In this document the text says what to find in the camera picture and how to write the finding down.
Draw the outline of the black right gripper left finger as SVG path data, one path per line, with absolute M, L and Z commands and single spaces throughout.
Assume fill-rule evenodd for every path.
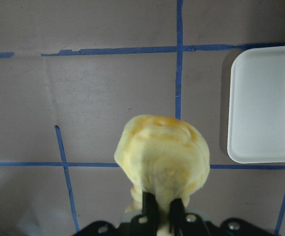
M 156 236 L 159 226 L 159 210 L 156 198 L 151 193 L 142 193 L 142 214 L 145 220 L 142 223 L 144 231 L 148 236 Z

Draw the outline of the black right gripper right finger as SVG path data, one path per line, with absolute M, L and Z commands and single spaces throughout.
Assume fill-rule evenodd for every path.
M 169 232 L 174 236 L 182 235 L 182 216 L 185 213 L 185 207 L 181 198 L 174 199 L 169 208 Z

